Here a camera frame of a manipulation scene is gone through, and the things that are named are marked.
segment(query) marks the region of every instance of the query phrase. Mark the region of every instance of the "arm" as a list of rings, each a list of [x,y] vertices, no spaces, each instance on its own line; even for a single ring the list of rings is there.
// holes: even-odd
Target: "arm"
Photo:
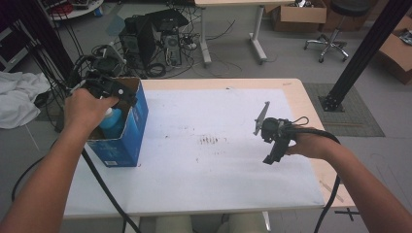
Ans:
[[[96,99],[82,88],[66,99],[64,129],[0,223],[0,233],[59,231],[86,140],[117,101]]]
[[[345,147],[331,139],[298,134],[287,154],[303,154],[328,162],[354,200],[369,232],[412,232],[412,216]]]

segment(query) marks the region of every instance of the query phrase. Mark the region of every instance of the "green mat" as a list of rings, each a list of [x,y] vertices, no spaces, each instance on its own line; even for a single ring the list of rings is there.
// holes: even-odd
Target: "green mat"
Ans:
[[[354,87],[342,102],[343,112],[325,112],[319,96],[327,96],[334,84],[304,83],[303,85],[326,131],[336,136],[385,137]]]

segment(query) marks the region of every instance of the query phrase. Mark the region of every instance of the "floor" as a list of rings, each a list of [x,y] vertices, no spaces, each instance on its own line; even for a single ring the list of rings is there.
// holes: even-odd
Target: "floor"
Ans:
[[[108,44],[116,36],[106,33],[114,16],[135,15],[133,9],[144,5],[126,2],[123,5],[104,4],[104,16],[92,14],[70,20],[83,51],[88,53],[94,46]],[[325,62],[318,62],[321,48],[316,46],[303,50],[304,41],[314,39],[319,33],[281,33],[274,32],[268,17],[262,21],[259,40],[268,54],[269,62],[259,65],[254,52],[248,44],[248,33],[253,30],[255,8],[208,9],[208,36],[223,33],[236,19],[233,26],[219,39],[209,41],[213,63],[210,67],[202,65],[199,50],[193,55],[191,69],[183,74],[184,67],[169,70],[165,77],[177,75],[176,79],[209,78],[299,78],[304,83],[336,83],[345,69],[337,52],[326,55]],[[347,51],[354,54],[370,25],[358,32],[343,32],[339,35],[348,42]],[[199,32],[199,23],[195,23]],[[66,28],[58,31],[73,60],[78,57]],[[39,68],[30,57],[22,60],[15,72],[37,74]],[[412,212],[412,85],[403,85],[372,59],[355,83],[369,111],[384,131],[386,137],[339,137],[343,145],[355,152],[368,169],[384,183],[401,203]],[[52,126],[45,121],[31,121],[15,129],[0,129],[0,217],[11,205],[11,191],[20,174],[36,159],[43,156],[58,136]],[[367,232],[359,216],[353,221],[347,215],[336,215],[332,210],[326,216],[320,232]],[[272,232],[312,232],[320,210],[282,211],[269,213]],[[220,215],[199,215],[192,217],[193,229],[199,233],[215,232],[220,225]],[[143,217],[143,232],[154,232],[155,219]],[[118,217],[105,219],[65,219],[61,232],[121,232]]]

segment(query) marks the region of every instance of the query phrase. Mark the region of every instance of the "blue box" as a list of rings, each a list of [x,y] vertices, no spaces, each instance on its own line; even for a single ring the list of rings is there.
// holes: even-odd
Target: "blue box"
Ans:
[[[118,139],[105,139],[100,129],[96,128],[87,143],[106,167],[136,167],[148,118],[148,104],[140,79],[115,80],[136,90],[137,103],[130,107],[123,101],[119,102],[125,124]]]

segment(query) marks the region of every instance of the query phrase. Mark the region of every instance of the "stain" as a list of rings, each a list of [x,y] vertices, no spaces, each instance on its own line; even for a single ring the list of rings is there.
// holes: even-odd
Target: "stain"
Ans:
[[[218,138],[215,138],[213,136],[201,135],[200,137],[201,138],[199,139],[199,143],[201,145],[203,145],[203,144],[205,144],[205,145],[214,145],[219,141]]]

